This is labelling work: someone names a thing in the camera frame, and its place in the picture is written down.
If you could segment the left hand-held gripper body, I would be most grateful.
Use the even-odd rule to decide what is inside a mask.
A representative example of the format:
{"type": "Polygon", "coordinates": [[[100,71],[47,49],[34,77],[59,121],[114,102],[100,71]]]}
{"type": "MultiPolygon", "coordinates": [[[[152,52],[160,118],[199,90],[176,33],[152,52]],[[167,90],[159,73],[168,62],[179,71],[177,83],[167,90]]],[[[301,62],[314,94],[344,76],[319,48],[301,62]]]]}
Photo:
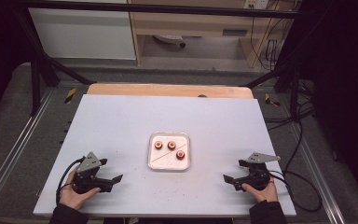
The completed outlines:
{"type": "Polygon", "coordinates": [[[113,187],[112,179],[102,179],[96,176],[101,166],[100,160],[93,152],[90,152],[76,170],[73,180],[74,191],[82,194],[93,188],[100,188],[101,192],[110,192],[113,187]]]}

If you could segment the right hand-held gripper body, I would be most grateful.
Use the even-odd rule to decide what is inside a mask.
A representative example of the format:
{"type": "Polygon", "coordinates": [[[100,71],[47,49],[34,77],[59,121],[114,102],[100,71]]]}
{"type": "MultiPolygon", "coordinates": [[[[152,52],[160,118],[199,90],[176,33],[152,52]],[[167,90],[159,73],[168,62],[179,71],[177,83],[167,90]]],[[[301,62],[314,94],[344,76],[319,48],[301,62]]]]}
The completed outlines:
{"type": "Polygon", "coordinates": [[[242,184],[246,183],[257,190],[262,190],[269,182],[269,170],[266,163],[270,161],[279,161],[279,156],[272,156],[259,152],[254,152],[246,159],[249,162],[248,166],[242,166],[248,169],[249,174],[245,177],[236,178],[239,180],[238,184],[233,185],[235,190],[243,190],[242,184]]]}

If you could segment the white square tray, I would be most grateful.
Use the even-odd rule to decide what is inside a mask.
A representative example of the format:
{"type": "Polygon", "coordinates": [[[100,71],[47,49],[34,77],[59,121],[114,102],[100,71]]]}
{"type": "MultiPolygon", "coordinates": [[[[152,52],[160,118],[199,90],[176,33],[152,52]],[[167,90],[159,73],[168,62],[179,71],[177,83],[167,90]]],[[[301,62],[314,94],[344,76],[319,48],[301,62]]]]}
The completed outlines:
{"type": "Polygon", "coordinates": [[[153,170],[167,171],[167,172],[182,172],[190,166],[190,138],[186,133],[153,133],[149,138],[147,164],[153,170]],[[149,160],[150,151],[157,141],[163,144],[173,141],[176,143],[188,144],[188,155],[183,161],[170,160],[170,161],[155,161],[149,160]]]}

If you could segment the thin wooden skewer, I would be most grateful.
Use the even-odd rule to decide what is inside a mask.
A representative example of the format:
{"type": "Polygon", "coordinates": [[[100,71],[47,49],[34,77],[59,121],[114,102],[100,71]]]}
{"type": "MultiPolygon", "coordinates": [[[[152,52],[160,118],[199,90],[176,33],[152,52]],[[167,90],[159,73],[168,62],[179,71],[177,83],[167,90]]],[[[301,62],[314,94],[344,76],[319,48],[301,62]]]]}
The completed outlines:
{"type": "Polygon", "coordinates": [[[182,160],[178,160],[178,161],[183,161],[187,157],[187,155],[188,155],[188,144],[182,144],[182,143],[174,142],[176,144],[176,148],[174,150],[170,150],[170,149],[168,149],[168,143],[166,143],[166,144],[162,143],[162,148],[161,149],[156,149],[155,145],[154,145],[152,150],[150,151],[149,160],[151,162],[178,160],[176,158],[176,153],[179,150],[183,150],[185,152],[186,156],[182,160]]]}

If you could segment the person's right hand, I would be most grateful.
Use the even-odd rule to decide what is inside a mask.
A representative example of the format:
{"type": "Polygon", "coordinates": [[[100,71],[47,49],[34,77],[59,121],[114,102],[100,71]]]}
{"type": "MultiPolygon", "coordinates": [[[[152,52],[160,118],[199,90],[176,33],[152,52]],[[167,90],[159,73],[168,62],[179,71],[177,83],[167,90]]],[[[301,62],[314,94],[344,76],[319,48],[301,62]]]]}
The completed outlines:
{"type": "Polygon", "coordinates": [[[272,177],[269,179],[267,186],[262,190],[257,190],[246,183],[243,183],[241,186],[247,192],[251,193],[259,203],[264,201],[269,203],[279,201],[274,179],[272,177]]]}

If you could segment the person's left hand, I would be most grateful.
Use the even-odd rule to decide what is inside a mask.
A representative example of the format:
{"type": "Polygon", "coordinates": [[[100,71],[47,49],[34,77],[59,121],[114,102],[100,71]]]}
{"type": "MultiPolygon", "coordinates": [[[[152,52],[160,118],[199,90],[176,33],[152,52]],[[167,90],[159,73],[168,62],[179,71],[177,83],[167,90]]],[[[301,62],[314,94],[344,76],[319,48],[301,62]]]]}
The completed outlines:
{"type": "Polygon", "coordinates": [[[68,175],[68,178],[64,186],[61,188],[61,196],[59,199],[59,203],[68,206],[70,208],[73,208],[75,210],[79,210],[82,207],[82,205],[85,203],[85,201],[95,196],[97,193],[101,191],[101,189],[93,188],[87,191],[86,193],[82,193],[82,194],[75,192],[73,189],[73,179],[75,177],[76,170],[77,168],[71,171],[71,173],[68,175]]]}

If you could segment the yellow black tape marker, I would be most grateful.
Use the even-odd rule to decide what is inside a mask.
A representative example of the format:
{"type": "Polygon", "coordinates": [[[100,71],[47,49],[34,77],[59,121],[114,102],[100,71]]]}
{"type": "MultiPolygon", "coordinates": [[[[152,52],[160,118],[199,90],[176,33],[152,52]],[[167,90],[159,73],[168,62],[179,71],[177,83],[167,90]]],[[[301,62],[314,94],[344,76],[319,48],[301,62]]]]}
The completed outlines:
{"type": "Polygon", "coordinates": [[[70,104],[72,99],[73,99],[73,97],[74,97],[74,95],[75,95],[75,93],[76,93],[76,88],[72,88],[71,90],[69,90],[68,93],[67,93],[67,96],[66,96],[66,98],[64,100],[64,103],[65,104],[70,104]]]}
{"type": "Polygon", "coordinates": [[[279,102],[272,101],[268,93],[265,93],[265,103],[267,105],[281,106],[279,102]]]}

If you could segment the wooden table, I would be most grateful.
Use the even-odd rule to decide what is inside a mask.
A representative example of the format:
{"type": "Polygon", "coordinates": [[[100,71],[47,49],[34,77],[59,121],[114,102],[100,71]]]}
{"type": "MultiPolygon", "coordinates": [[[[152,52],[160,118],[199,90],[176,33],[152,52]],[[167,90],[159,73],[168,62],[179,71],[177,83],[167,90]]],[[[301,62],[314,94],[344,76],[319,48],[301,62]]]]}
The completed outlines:
{"type": "Polygon", "coordinates": [[[168,84],[94,83],[89,86],[87,94],[241,99],[254,98],[252,91],[244,87],[168,84]]]}

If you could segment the white cabinet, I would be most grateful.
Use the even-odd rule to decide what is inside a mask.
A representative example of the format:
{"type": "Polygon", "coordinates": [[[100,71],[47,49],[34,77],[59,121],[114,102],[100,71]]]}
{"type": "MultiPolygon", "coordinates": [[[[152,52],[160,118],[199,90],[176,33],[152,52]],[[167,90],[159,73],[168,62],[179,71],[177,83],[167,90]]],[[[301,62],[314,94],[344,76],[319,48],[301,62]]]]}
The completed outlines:
{"type": "Polygon", "coordinates": [[[30,14],[51,57],[136,58],[128,13],[30,8],[30,14]]]}

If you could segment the white chair base with caster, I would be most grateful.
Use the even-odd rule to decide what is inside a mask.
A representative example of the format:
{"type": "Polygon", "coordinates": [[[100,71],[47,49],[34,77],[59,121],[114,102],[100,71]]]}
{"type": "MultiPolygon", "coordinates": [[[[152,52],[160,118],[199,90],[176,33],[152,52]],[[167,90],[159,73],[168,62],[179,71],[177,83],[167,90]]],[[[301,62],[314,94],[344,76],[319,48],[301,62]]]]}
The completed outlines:
{"type": "Polygon", "coordinates": [[[155,38],[165,43],[178,45],[181,48],[186,46],[184,39],[180,35],[155,35],[155,38]]]}

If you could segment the light wooden desk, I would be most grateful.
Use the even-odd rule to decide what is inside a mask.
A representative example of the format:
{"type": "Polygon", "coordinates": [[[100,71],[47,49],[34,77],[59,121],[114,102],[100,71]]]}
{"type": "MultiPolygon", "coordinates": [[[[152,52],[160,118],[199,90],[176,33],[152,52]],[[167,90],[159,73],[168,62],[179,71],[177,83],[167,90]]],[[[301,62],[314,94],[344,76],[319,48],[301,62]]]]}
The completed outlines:
{"type": "MultiPolygon", "coordinates": [[[[128,0],[130,4],[244,8],[245,0],[128,0]]],[[[268,0],[266,10],[294,11],[297,0],[268,0]]],[[[240,40],[242,50],[251,68],[259,65],[262,50],[268,39],[285,38],[291,27],[289,20],[208,16],[189,14],[158,14],[132,12],[132,30],[141,35],[229,36],[240,40]]]]}

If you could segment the aluminium floor rail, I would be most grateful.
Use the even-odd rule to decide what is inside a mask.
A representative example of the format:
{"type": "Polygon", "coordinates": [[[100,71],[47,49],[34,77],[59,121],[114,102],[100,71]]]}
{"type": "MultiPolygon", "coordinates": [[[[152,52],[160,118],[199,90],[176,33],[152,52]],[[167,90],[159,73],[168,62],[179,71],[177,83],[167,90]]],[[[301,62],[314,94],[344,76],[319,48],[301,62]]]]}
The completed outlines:
{"type": "Polygon", "coordinates": [[[32,115],[24,128],[22,129],[19,137],[17,138],[16,142],[14,143],[13,147],[9,151],[6,159],[4,160],[3,164],[0,167],[0,192],[5,185],[9,175],[11,174],[14,166],[16,165],[21,153],[23,152],[24,148],[26,147],[30,137],[32,136],[35,127],[37,126],[39,120],[44,115],[46,108],[51,100],[52,94],[56,91],[55,88],[47,88],[46,92],[44,93],[40,104],[41,106],[36,110],[35,114],[32,115]]]}
{"type": "Polygon", "coordinates": [[[339,206],[337,205],[336,199],[333,196],[333,193],[330,187],[327,184],[324,174],[320,169],[317,161],[310,151],[310,146],[306,138],[302,135],[300,123],[292,123],[291,128],[293,134],[298,138],[299,141],[299,151],[302,154],[303,160],[308,168],[310,173],[311,180],[319,190],[319,194],[322,198],[322,203],[324,206],[324,211],[327,214],[331,224],[346,224],[345,218],[341,213],[339,206]]]}

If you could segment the white wall outlet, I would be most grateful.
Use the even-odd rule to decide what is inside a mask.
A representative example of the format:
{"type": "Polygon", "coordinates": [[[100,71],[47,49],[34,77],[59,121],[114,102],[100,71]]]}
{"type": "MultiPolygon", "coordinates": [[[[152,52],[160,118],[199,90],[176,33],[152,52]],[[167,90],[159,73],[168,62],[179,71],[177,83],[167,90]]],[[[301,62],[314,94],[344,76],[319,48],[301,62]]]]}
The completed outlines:
{"type": "Polygon", "coordinates": [[[245,0],[244,8],[266,9],[269,0],[245,0]]]}

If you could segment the black metal frame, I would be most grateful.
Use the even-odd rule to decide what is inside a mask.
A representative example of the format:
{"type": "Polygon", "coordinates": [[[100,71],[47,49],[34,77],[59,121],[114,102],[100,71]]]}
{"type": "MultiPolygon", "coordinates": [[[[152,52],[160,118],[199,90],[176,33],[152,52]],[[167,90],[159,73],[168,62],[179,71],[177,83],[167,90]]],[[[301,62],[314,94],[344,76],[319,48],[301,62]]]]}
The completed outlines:
{"type": "Polygon", "coordinates": [[[46,80],[49,86],[57,86],[59,79],[53,71],[53,67],[61,70],[67,76],[74,78],[82,84],[93,84],[89,80],[63,64],[52,59],[44,51],[37,32],[30,23],[24,18],[23,11],[31,8],[43,9],[69,9],[69,10],[88,10],[88,11],[114,11],[114,12],[141,12],[158,14],[189,14],[189,15],[208,15],[208,16],[231,16],[231,17],[250,17],[250,18],[279,18],[279,19],[298,19],[303,18],[304,14],[294,11],[263,10],[263,9],[234,9],[223,7],[190,7],[190,6],[166,6],[166,5],[145,5],[145,4],[120,4],[120,3],[101,3],[101,2],[77,2],[77,1],[49,1],[49,0],[14,0],[11,3],[12,14],[25,34],[29,54],[33,58],[32,65],[32,84],[33,84],[33,111],[36,112],[40,103],[39,76],[46,80]]]}

